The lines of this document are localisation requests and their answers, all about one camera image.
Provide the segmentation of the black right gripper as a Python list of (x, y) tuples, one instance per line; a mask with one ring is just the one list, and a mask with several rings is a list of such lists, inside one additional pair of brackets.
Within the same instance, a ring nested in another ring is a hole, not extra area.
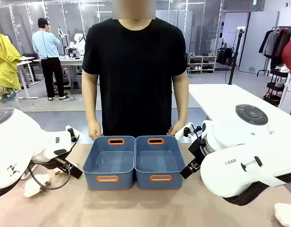
[(206, 142), (202, 137), (198, 137), (188, 148), (190, 153), (194, 156), (193, 160), (187, 164), (187, 166), (180, 172), (184, 179), (187, 179), (191, 174), (200, 170), (202, 161), (206, 157), (204, 148)]

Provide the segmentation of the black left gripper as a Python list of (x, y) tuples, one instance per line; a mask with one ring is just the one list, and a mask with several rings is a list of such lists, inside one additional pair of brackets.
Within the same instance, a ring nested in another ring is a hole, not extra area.
[(78, 168), (77, 164), (66, 159), (55, 158), (57, 167), (54, 169), (55, 175), (66, 174), (80, 180), (83, 177), (83, 172)]

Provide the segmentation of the person's left hand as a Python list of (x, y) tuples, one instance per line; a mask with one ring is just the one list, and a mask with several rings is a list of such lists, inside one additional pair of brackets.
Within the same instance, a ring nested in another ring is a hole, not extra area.
[(168, 135), (170, 136), (175, 136), (175, 134), (181, 130), (182, 128), (184, 128), (185, 126), (185, 121), (182, 120), (178, 120), (174, 126), (170, 127), (168, 130)]

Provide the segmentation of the person's right hand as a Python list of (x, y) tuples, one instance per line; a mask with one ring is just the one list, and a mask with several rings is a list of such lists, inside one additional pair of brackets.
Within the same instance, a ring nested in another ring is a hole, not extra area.
[(98, 121), (90, 121), (88, 123), (88, 136), (92, 140), (96, 140), (99, 137), (102, 137), (101, 125)]

